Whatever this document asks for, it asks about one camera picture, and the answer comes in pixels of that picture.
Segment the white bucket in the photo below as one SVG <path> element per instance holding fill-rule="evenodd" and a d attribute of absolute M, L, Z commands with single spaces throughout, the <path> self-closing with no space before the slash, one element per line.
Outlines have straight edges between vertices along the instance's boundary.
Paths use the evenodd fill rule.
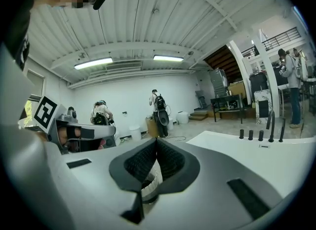
<path fill-rule="evenodd" d="M 168 131 L 173 130 L 173 118 L 169 118 L 169 124 L 167 125 Z"/>
<path fill-rule="evenodd" d="M 177 120 L 179 124 L 187 124 L 189 123 L 189 114 L 187 112 L 177 113 Z"/>
<path fill-rule="evenodd" d="M 130 126 L 129 131 L 133 141 L 140 141 L 142 139 L 139 125 Z"/>

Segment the gray hoodie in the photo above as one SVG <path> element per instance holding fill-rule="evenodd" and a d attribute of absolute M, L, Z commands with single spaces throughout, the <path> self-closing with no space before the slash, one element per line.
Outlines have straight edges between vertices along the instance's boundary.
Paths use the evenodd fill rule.
<path fill-rule="evenodd" d="M 287 54 L 285 57 L 285 67 L 286 70 L 282 73 L 281 76 L 287 77 L 289 87 L 301 88 L 301 80 L 298 79 L 294 73 L 295 58 Z"/>

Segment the shoe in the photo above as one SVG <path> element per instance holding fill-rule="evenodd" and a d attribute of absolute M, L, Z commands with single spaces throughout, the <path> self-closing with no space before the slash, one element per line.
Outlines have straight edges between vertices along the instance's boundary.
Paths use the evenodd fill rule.
<path fill-rule="evenodd" d="M 301 127 L 301 125 L 300 124 L 290 124 L 290 128 L 299 128 L 299 127 Z"/>

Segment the black metal railing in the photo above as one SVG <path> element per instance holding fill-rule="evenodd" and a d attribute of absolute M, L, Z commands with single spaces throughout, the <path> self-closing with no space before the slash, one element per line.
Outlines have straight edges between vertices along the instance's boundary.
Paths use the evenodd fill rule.
<path fill-rule="evenodd" d="M 287 30 L 284 33 L 281 33 L 277 36 L 274 36 L 268 40 L 265 40 L 262 42 L 262 45 L 265 47 L 266 51 L 271 50 L 277 46 L 281 46 L 287 42 L 290 42 L 296 38 L 301 37 L 300 33 L 297 31 L 297 28 L 294 27 L 290 30 Z M 246 49 L 245 51 L 241 52 L 243 57 L 248 57 L 250 59 L 251 57 L 259 55 L 259 52 L 256 48 L 256 46 L 253 46 L 249 49 Z"/>

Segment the ceiling light fixture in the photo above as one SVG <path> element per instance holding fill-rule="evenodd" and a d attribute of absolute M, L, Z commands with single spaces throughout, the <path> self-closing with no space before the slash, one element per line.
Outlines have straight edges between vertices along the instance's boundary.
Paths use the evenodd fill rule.
<path fill-rule="evenodd" d="M 174 57 L 174 56 L 165 56 L 165 55 L 155 55 L 155 61 L 168 61 L 168 62 L 182 62 L 182 57 Z"/>
<path fill-rule="evenodd" d="M 103 59 L 99 59 L 99 60 L 79 63 L 79 64 L 76 64 L 74 67 L 76 70 L 81 70 L 81 69 L 85 69 L 88 67 L 92 67 L 92 66 L 96 66 L 96 65 L 100 65 L 100 64 L 105 64 L 105 63 L 112 63 L 112 62 L 113 62 L 112 58 L 109 57 L 109 58 L 103 58 Z"/>

